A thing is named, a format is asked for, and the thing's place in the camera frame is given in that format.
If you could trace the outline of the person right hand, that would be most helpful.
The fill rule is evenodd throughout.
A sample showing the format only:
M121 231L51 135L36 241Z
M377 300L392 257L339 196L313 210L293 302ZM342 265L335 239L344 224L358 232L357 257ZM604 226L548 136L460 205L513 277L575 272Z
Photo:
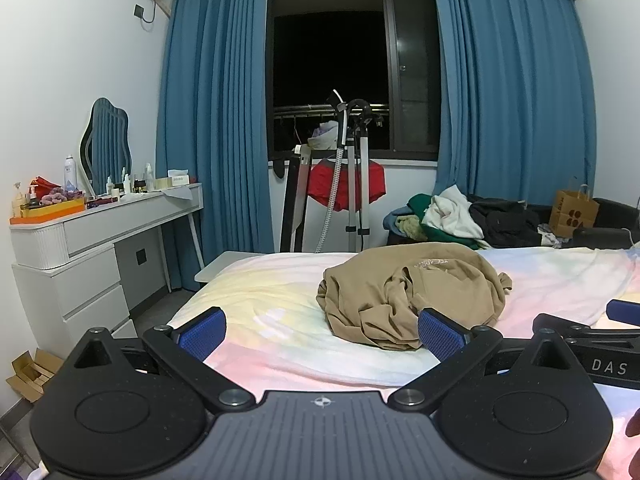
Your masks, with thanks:
M628 438L637 437L640 434L640 408L629 419L625 434Z

